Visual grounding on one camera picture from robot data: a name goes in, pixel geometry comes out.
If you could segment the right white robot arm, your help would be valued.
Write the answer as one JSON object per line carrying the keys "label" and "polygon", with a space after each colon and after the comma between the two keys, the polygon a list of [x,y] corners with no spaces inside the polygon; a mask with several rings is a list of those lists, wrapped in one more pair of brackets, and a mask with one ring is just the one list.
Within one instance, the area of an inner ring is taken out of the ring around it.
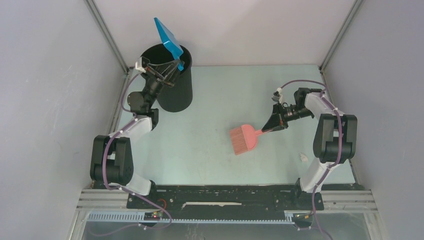
{"label": "right white robot arm", "polygon": [[319,88],[301,87],[294,93],[294,104],[283,102],[282,89],[274,92],[272,113],[262,132],[287,129],[289,122],[312,117],[318,121],[312,150],[315,156],[306,173],[298,181],[297,191],[291,194],[291,204],[304,209],[311,202],[310,194],[321,190],[324,180],[339,165],[356,152],[358,119],[334,106]]}

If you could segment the blue plastic dustpan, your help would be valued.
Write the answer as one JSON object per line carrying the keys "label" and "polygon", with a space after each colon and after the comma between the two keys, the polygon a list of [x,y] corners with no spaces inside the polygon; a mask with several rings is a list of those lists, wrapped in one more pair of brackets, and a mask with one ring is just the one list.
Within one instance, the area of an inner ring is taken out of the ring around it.
{"label": "blue plastic dustpan", "polygon": [[163,46],[171,53],[174,60],[181,60],[184,51],[174,34],[157,17],[154,18],[154,22]]}

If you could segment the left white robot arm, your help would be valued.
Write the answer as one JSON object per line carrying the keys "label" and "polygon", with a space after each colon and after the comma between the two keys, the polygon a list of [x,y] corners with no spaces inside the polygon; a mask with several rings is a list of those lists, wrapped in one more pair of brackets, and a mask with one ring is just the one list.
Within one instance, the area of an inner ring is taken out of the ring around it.
{"label": "left white robot arm", "polygon": [[151,132],[159,122],[159,110],[153,108],[161,91],[174,87],[184,62],[180,59],[154,64],[140,57],[135,70],[145,80],[140,91],[131,92],[126,102],[131,119],[121,129],[108,135],[98,135],[93,140],[90,178],[103,182],[109,190],[121,189],[138,194],[138,201],[145,208],[153,208],[158,194],[151,190],[153,181],[135,172],[132,144]]}

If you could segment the pink hand brush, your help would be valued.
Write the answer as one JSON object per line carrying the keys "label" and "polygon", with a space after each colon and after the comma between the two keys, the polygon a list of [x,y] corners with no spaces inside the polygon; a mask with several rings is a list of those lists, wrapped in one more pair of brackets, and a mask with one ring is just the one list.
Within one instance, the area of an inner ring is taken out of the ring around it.
{"label": "pink hand brush", "polygon": [[241,155],[253,150],[258,143],[258,137],[265,134],[261,129],[256,130],[252,125],[243,124],[229,131],[229,137],[234,154]]}

